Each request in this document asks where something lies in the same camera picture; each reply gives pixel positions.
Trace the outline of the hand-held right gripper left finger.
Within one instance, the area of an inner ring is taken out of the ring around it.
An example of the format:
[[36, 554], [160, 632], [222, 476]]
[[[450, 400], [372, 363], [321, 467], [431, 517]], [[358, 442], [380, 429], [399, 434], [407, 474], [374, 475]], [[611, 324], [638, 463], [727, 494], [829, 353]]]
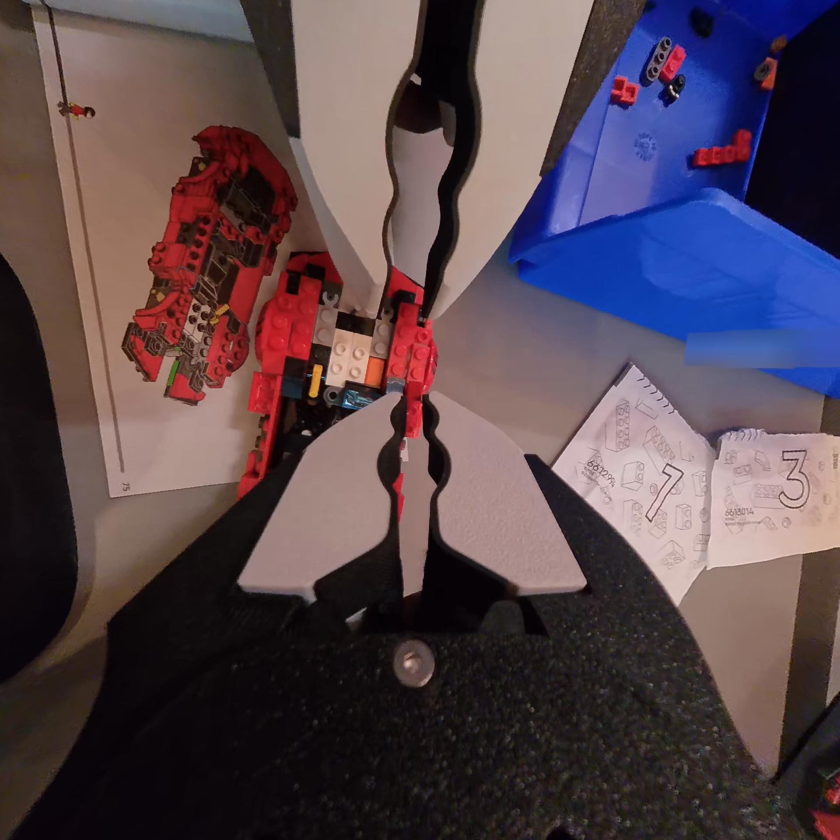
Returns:
[[386, 395], [311, 443], [238, 577], [249, 593], [296, 595], [370, 629], [399, 629], [398, 499], [405, 400]]

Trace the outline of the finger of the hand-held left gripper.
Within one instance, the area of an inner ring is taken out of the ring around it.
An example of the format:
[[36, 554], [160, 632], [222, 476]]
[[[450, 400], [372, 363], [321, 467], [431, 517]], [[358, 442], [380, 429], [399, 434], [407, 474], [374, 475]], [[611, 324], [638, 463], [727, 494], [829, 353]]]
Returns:
[[389, 124], [416, 64], [423, 3], [294, 1], [299, 137], [290, 145], [345, 300], [378, 312], [391, 267]]
[[455, 149], [438, 187], [422, 313], [439, 318], [534, 192], [593, 1], [479, 2], [458, 69]]

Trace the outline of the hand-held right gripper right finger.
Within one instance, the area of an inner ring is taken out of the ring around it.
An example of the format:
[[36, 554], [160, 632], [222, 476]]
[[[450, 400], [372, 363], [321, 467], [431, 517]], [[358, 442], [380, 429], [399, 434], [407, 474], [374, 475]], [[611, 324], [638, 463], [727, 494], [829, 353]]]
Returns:
[[522, 449], [440, 392], [424, 398], [430, 502], [422, 606], [482, 618], [493, 602], [580, 592], [586, 579]]

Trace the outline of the red toy brick car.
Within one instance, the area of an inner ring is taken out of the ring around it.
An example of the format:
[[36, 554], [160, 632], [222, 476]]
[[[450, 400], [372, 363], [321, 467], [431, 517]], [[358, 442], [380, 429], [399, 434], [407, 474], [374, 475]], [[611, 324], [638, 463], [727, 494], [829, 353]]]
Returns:
[[248, 409], [260, 431], [238, 498], [285, 456], [386, 394], [406, 396], [405, 437], [422, 432], [422, 398], [438, 358], [433, 323], [421, 320], [424, 289], [393, 269], [376, 317], [349, 300], [329, 253], [290, 256], [257, 321]]

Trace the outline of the white building instruction booklet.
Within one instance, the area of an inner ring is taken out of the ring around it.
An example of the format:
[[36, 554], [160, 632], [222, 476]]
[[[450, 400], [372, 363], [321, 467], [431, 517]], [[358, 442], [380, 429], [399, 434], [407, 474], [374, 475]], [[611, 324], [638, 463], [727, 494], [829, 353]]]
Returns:
[[291, 250], [325, 244], [251, 44], [33, 6], [111, 497], [237, 482], [258, 432], [247, 409], [254, 351], [199, 406], [164, 397], [172, 359], [145, 382], [122, 350], [152, 286], [172, 188], [193, 136], [212, 125], [256, 133], [298, 195], [290, 232], [263, 280], [248, 330]]

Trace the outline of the white printed paper bag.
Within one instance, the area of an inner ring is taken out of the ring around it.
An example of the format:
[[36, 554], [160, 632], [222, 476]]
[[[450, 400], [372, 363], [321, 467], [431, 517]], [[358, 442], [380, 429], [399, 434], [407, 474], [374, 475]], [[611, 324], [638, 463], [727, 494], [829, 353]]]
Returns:
[[679, 604], [707, 565], [714, 453], [635, 365], [553, 465]]
[[711, 474], [708, 566], [839, 545], [839, 437], [742, 428], [721, 436]]

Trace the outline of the long red toy brick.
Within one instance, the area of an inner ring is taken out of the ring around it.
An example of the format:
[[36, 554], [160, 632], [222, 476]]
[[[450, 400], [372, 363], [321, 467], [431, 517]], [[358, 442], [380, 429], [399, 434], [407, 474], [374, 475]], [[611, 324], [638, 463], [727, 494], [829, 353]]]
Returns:
[[694, 168], [747, 163], [751, 160], [753, 133], [747, 129], [737, 130], [728, 144], [696, 149], [690, 164]]

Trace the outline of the blue plastic bin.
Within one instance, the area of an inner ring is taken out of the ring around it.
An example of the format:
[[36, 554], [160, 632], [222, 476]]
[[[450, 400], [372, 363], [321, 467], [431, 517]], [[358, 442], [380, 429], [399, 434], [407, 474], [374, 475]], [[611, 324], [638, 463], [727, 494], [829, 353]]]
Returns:
[[[690, 9], [715, 17], [691, 29]], [[789, 39], [769, 53], [780, 35]], [[643, 81], [663, 37], [686, 87]], [[772, 91], [753, 79], [778, 60]], [[640, 84], [611, 104], [616, 76]], [[696, 149], [752, 132], [747, 163], [694, 168]], [[680, 340], [816, 334], [804, 367], [766, 369], [838, 397], [838, 2], [648, 2], [572, 139], [513, 230], [528, 283]]]

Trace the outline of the black padded chair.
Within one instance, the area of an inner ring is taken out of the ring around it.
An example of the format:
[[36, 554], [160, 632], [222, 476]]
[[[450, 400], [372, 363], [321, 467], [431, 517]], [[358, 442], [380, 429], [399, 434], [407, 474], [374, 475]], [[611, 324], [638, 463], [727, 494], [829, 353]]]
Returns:
[[1, 258], [1, 680], [63, 627], [78, 577], [49, 371], [25, 291]]

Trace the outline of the dark container with red pieces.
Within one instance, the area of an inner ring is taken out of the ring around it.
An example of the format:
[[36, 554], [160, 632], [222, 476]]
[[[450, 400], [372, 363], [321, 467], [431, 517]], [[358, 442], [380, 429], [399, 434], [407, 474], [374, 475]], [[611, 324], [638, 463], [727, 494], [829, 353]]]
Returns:
[[809, 837], [839, 838], [838, 696], [783, 763], [775, 789]]

